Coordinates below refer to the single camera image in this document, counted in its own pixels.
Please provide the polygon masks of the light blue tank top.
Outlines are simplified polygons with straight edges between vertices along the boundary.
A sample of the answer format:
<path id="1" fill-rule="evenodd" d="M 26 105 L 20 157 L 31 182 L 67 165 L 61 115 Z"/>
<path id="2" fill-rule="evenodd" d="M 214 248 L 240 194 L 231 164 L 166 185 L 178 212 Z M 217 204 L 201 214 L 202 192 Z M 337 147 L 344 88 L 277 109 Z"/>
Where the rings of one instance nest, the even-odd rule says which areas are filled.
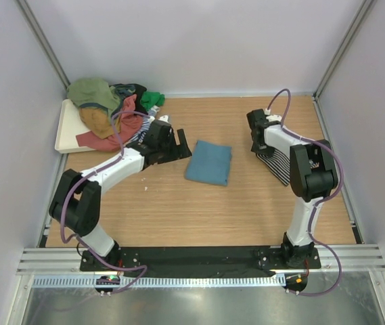
<path id="1" fill-rule="evenodd" d="M 186 168 L 190 181 L 216 186 L 228 186 L 232 148 L 198 140 Z"/>

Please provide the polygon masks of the black white striped tank top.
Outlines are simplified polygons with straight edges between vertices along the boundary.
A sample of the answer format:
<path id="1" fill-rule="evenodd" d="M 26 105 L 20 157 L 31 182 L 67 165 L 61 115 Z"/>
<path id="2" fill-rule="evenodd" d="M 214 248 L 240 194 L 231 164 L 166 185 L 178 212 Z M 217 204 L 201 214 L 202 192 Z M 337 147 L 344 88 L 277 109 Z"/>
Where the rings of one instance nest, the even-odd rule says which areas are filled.
<path id="1" fill-rule="evenodd" d="M 290 160 L 284 153 L 275 150 L 270 156 L 256 154 L 256 157 L 284 186 L 290 185 Z"/>

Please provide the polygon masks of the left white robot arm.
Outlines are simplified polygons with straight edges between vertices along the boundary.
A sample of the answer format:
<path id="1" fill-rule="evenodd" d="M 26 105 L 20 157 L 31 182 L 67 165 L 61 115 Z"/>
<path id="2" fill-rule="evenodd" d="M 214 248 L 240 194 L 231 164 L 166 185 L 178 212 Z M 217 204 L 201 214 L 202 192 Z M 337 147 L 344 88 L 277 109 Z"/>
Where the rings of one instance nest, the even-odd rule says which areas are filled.
<path id="1" fill-rule="evenodd" d="M 190 156 L 184 130 L 174 131 L 168 122 L 156 120 L 143 140 L 127 144 L 103 163 L 81 172 L 64 171 L 49 208 L 49 215 L 60 224 L 62 242 L 76 238 L 96 254 L 96 264 L 103 270 L 113 270 L 119 262 L 119 246 L 99 222 L 102 196 L 152 165 Z"/>

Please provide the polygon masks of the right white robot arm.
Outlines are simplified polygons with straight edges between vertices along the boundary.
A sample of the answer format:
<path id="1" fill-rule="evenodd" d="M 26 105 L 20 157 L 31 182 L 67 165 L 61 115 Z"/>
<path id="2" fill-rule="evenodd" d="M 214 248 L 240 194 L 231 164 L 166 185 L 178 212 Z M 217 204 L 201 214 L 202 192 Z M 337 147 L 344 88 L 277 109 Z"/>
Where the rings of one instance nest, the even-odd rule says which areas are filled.
<path id="1" fill-rule="evenodd" d="M 336 158 L 330 143 L 304 138 L 281 122 L 269 110 L 246 115 L 251 131 L 251 151 L 296 197 L 288 231 L 284 233 L 278 257 L 289 268 L 300 268 L 313 257 L 317 218 L 323 203 L 338 187 Z"/>

